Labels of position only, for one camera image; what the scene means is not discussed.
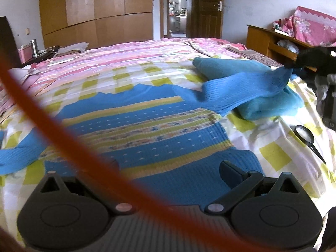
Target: orange cable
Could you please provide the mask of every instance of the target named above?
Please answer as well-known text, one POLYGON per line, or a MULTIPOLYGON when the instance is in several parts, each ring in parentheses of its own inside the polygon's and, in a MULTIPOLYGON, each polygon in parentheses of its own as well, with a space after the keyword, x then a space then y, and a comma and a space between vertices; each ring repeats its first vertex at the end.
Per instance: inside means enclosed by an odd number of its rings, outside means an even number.
POLYGON ((168 207, 161 205, 157 200, 128 182, 116 170, 100 161, 101 157, 77 142, 60 124, 52 120, 11 77, 8 71, 10 68, 10 64, 3 57, 0 57, 0 79, 15 103, 35 123, 43 136, 48 138, 68 161, 79 168, 82 175, 93 179, 101 190, 108 192, 111 196, 122 198, 125 202, 141 208, 148 215, 159 219, 172 228, 182 231, 197 241, 216 247, 220 251, 274 251, 253 246, 242 240, 234 240, 209 228, 205 229, 180 213, 172 212, 168 207))

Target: wooden wardrobe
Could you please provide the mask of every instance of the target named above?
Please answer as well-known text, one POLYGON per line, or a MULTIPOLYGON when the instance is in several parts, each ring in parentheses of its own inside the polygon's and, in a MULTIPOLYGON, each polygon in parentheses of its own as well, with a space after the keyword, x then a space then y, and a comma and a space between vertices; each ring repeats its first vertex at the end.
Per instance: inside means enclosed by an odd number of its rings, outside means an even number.
POLYGON ((45 48, 153 39, 152 0, 40 0, 45 48))

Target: door handle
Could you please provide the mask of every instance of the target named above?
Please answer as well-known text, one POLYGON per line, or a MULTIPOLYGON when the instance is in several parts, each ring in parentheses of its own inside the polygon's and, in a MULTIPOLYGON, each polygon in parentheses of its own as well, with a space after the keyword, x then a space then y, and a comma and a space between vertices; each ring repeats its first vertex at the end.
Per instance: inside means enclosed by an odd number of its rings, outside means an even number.
POLYGON ((222 1, 220 1, 218 4, 218 8, 217 8, 217 11, 222 11, 222 1))

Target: bed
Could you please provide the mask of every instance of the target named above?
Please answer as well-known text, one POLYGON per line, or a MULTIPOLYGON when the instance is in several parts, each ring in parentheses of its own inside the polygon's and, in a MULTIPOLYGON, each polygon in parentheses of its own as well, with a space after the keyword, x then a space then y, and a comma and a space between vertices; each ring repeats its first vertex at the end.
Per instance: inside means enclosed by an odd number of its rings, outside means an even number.
MULTIPOLYGON (((197 74, 193 59, 244 59, 227 47, 245 48, 241 44, 210 38, 162 39, 88 50, 78 54, 75 60, 60 65, 48 67, 49 60, 38 64, 36 69, 40 71, 40 77, 28 93, 56 117, 64 107, 79 100, 90 99, 99 93, 126 92, 137 84, 174 84, 200 91, 206 79, 197 74)), ((266 176, 278 177, 283 171, 292 172, 325 216, 336 205, 336 133, 322 124, 315 109, 315 94, 307 84, 297 77, 288 85, 305 102, 296 116, 247 121, 231 111, 218 121, 230 143, 256 155, 266 176), (295 136, 291 127, 296 125, 304 125, 313 132, 315 146, 326 165, 295 136)), ((1 118, 4 139, 0 152, 17 147, 33 127, 19 108, 8 100, 1 118)), ((118 161, 127 161, 126 157, 120 158, 122 160, 118 161)), ((19 171, 1 176, 0 226, 18 241, 22 242, 16 227, 20 209, 45 173, 59 172, 58 166, 63 161, 51 146, 47 146, 38 158, 27 160, 30 165, 21 164, 19 171)), ((63 175, 67 173, 67 170, 62 171, 63 175)))

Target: checkered bedsheet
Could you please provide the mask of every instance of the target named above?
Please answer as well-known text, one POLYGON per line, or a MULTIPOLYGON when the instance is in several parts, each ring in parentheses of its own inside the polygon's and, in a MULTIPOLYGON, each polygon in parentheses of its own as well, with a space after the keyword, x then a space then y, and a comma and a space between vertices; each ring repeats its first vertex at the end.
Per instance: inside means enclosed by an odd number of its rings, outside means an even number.
MULTIPOLYGON (((98 92, 119 93, 130 90, 136 84, 176 84, 201 90, 202 82, 204 78, 196 73, 192 59, 148 62, 92 74, 52 88, 37 95, 36 99, 51 115, 56 115, 67 104, 90 98, 98 92)), ((277 177, 283 171, 292 172, 324 215, 331 206, 336 205, 336 134, 322 124, 315 110, 316 97, 307 85, 296 78, 289 86, 305 101, 305 107, 299 109, 295 117, 263 118, 252 122, 239 118, 232 111, 221 119, 221 124, 235 147, 256 154, 266 176, 277 177), (327 165, 296 138, 291 126, 298 124, 312 130, 315 146, 327 165)), ((4 149, 15 147, 33 127, 15 106, 9 114, 2 123, 2 128, 7 132, 4 149)), ((0 226, 18 241, 22 240, 16 228, 17 214, 45 173, 43 162, 36 161, 19 172, 0 178, 0 226)))

